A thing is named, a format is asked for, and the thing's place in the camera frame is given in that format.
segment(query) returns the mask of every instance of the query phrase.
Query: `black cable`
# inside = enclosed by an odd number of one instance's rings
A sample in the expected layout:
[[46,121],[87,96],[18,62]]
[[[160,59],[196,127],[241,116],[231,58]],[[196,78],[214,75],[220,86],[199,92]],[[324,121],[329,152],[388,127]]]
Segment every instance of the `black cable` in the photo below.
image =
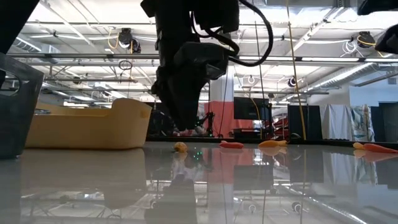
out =
[[239,46],[233,42],[231,39],[224,37],[222,35],[217,34],[216,32],[213,32],[211,29],[205,29],[205,31],[210,35],[210,37],[215,38],[216,40],[218,40],[219,42],[222,42],[226,45],[228,45],[229,47],[231,47],[233,50],[228,50],[226,49],[226,51],[228,52],[229,56],[237,56],[240,49]]
[[[192,29],[193,29],[194,33],[195,33],[197,36],[199,36],[200,38],[210,38],[210,37],[211,37],[209,34],[208,34],[208,35],[202,35],[202,34],[199,34],[199,33],[198,33],[197,29],[195,28],[193,12],[191,12],[191,26],[192,26]],[[215,31],[215,33],[217,34],[217,33],[220,32],[221,30],[223,30],[222,27],[218,28],[218,29]]]
[[262,64],[267,59],[269,54],[271,53],[272,47],[274,46],[274,33],[272,31],[271,23],[267,20],[267,18],[260,11],[260,9],[258,9],[256,6],[248,3],[245,0],[239,0],[239,2],[241,2],[246,7],[250,8],[255,13],[257,13],[261,17],[261,19],[264,21],[264,24],[266,25],[266,28],[267,28],[267,31],[268,31],[268,39],[269,39],[268,48],[267,48],[266,52],[264,53],[264,55],[260,58],[260,60],[258,60],[257,62],[254,62],[254,63],[243,62],[243,61],[241,61],[239,59],[236,59],[234,57],[229,57],[229,60],[232,61],[232,62],[235,62],[235,63],[237,63],[239,65],[246,66],[246,67],[255,67],[255,66],[258,66],[258,65]]
[[[256,29],[256,40],[257,40],[257,54],[258,54],[258,56],[260,56],[260,45],[259,45],[259,35],[258,35],[258,33],[257,33],[257,22],[255,22],[254,21],[254,27],[255,27],[255,29]],[[266,118],[265,118],[265,116],[266,116],[266,97],[265,97],[265,94],[264,94],[264,84],[263,84],[263,81],[262,81],[262,70],[261,70],[261,65],[259,66],[259,69],[260,69],[260,83],[261,83],[261,93],[262,93],[262,111],[264,112],[264,125],[265,125],[265,128],[267,129],[267,126],[266,126]],[[271,119],[272,118],[268,118],[268,123],[269,123],[269,127],[271,128]]]
[[224,88],[224,102],[223,102],[223,114],[221,115],[221,123],[220,123],[220,131],[218,132],[218,137],[221,135],[221,128],[223,127],[223,120],[224,120],[224,109],[225,109],[225,96],[226,96],[226,87],[228,86],[228,69],[226,71],[226,78],[225,78],[225,88]]

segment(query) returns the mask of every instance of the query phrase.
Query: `reflective table surface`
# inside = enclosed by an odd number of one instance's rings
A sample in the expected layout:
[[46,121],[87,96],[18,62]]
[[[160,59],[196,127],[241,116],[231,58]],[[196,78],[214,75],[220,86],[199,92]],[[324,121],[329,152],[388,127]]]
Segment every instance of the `reflective table surface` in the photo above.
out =
[[25,150],[0,161],[0,223],[398,223],[394,155],[187,145]]

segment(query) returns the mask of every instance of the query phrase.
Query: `ceiling fixture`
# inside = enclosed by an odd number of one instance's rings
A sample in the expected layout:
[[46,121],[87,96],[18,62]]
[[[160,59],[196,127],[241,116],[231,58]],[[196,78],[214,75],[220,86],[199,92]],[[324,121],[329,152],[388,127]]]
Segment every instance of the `ceiling fixture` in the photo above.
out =
[[359,58],[304,57],[304,62],[357,62]]
[[111,52],[111,54],[114,54],[113,50],[111,49],[104,49],[106,52]]
[[294,78],[289,79],[289,81],[287,82],[287,85],[289,87],[295,87],[296,86],[296,80]]
[[254,83],[254,78],[253,78],[252,75],[250,75],[250,77],[248,78],[248,82],[249,82],[250,84],[253,84],[253,83]]
[[359,32],[359,36],[356,38],[356,40],[358,41],[358,46],[364,49],[371,48],[376,44],[376,41],[369,31]]
[[398,58],[367,58],[365,62],[398,62]]

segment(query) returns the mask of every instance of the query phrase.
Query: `ceiling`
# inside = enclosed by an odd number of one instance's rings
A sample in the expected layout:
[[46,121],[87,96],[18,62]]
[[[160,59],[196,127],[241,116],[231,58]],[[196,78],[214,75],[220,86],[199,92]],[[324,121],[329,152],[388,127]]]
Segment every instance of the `ceiling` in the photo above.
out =
[[[265,7],[262,1],[256,1],[261,11],[271,22],[275,37],[271,56],[291,57],[290,34],[286,7]],[[108,36],[111,45],[116,45],[116,34],[122,27],[130,27],[133,36],[140,42],[141,54],[157,54],[154,44],[156,29],[154,18],[148,18],[141,9],[141,1],[137,0],[48,0],[49,5],[40,3],[32,13],[27,24],[21,31],[20,38],[36,46],[51,45],[59,53],[70,54],[128,54],[126,49],[118,47],[111,49],[108,45]],[[369,16],[358,17],[352,8],[333,7],[291,7],[290,20],[292,23],[292,38],[296,57],[363,57],[376,55],[373,48],[354,51],[345,54],[344,47],[352,36],[358,36],[359,31],[370,31],[379,37],[388,27],[396,23],[398,12],[376,12]],[[232,39],[240,46],[240,55],[262,55],[267,48],[267,31],[259,16],[248,8],[240,9],[240,26],[237,32],[231,34]],[[9,53],[25,53],[13,46]],[[26,62],[38,62],[37,59]],[[132,77],[138,83],[106,82],[103,88],[148,89],[155,81],[157,60],[132,60],[133,68],[122,71],[113,63],[104,60],[85,60],[85,62],[102,63],[101,66],[53,66],[52,75],[60,71],[55,78],[104,78],[127,79]],[[49,66],[34,66],[50,77]],[[337,71],[340,65],[324,66],[319,63],[297,65],[297,78],[301,87],[310,85],[317,80]],[[264,91],[290,90],[288,79],[294,75],[292,64],[265,63],[259,67],[243,67],[229,65],[235,71],[235,90],[261,89],[260,78],[263,78]],[[88,82],[75,85],[72,82],[49,82],[48,85],[61,85],[66,88],[88,88]],[[148,93],[120,92],[124,96],[136,99],[152,99]]]

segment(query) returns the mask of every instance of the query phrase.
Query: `fluorescent light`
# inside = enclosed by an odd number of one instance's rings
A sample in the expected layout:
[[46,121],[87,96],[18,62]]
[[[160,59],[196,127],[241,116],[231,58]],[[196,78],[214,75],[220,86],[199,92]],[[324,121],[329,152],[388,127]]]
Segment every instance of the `fluorescent light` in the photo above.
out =
[[69,103],[69,102],[64,101],[63,106],[85,108],[85,107],[88,107],[88,104],[77,104],[77,103]]
[[114,54],[114,52],[111,49],[104,49],[107,52],[111,52],[112,54]]
[[91,97],[87,97],[87,96],[73,96],[73,97],[78,99],[78,100],[83,100],[83,101],[92,101],[92,100],[94,100]]
[[285,60],[291,61],[292,57],[267,57],[267,60]]
[[[259,56],[239,56],[240,60],[260,60]],[[267,60],[275,60],[275,61],[291,61],[292,57],[267,57]]]
[[272,104],[279,104],[279,103],[289,104],[290,102],[288,102],[288,101],[271,101],[270,103],[272,103]]
[[54,91],[56,94],[59,94],[59,95],[61,95],[61,96],[69,96],[68,94],[66,94],[66,93],[63,93],[63,92],[61,92],[61,91]]
[[398,62],[398,58],[367,58],[365,62]]
[[21,38],[19,38],[19,37],[17,37],[16,39],[19,40],[19,41],[21,41],[22,43],[24,43],[24,44],[26,44],[26,45],[29,45],[29,46],[33,47],[34,49],[38,50],[39,52],[42,51],[42,49],[36,47],[35,45],[29,43],[29,42],[26,41],[26,40],[23,40],[23,39],[21,39]]
[[359,58],[304,57],[304,62],[357,62]]
[[113,97],[115,97],[115,98],[126,98],[126,96],[125,95],[123,95],[123,94],[121,94],[120,92],[118,92],[118,91],[105,91],[106,93],[108,93],[108,94],[110,94],[110,95],[112,95]]
[[96,105],[112,105],[112,102],[94,102]]

